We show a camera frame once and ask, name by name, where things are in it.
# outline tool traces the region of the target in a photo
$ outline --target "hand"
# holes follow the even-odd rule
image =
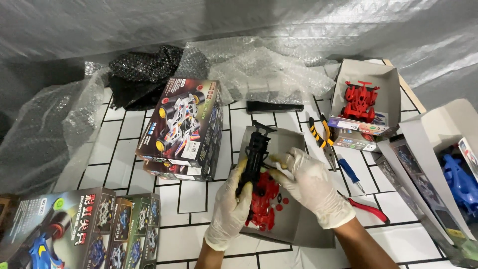
[[[236,188],[247,160],[239,162],[219,188],[214,203],[212,221],[204,234],[206,243],[216,251],[224,251],[246,223],[252,201],[252,183],[247,182],[236,199]]]
[[[323,162],[294,147],[288,153],[272,155],[270,159],[290,171],[295,180],[276,169],[269,170],[271,176],[312,211],[324,229],[337,228],[355,217],[350,203],[337,193]]]

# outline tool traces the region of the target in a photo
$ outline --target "black bubble wrap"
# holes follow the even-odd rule
[[[128,52],[109,62],[111,73],[129,81],[158,82],[178,68],[183,49],[163,45],[156,53]]]

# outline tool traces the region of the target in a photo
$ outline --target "red car body part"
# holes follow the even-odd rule
[[[271,230],[274,227],[274,209],[271,207],[271,200],[279,194],[279,184],[269,175],[268,172],[261,173],[257,183],[257,191],[252,192],[252,203],[250,204],[250,217],[246,221],[256,225],[259,230]]]
[[[347,104],[342,110],[341,116],[343,118],[350,118],[354,116],[358,120],[364,120],[367,123],[371,123],[375,118],[375,109],[373,106],[377,99],[377,92],[380,87],[374,87],[371,91],[367,90],[367,85],[371,85],[372,82],[358,81],[362,86],[355,88],[355,85],[350,85],[350,81],[346,81],[347,89],[345,91],[345,100]]]

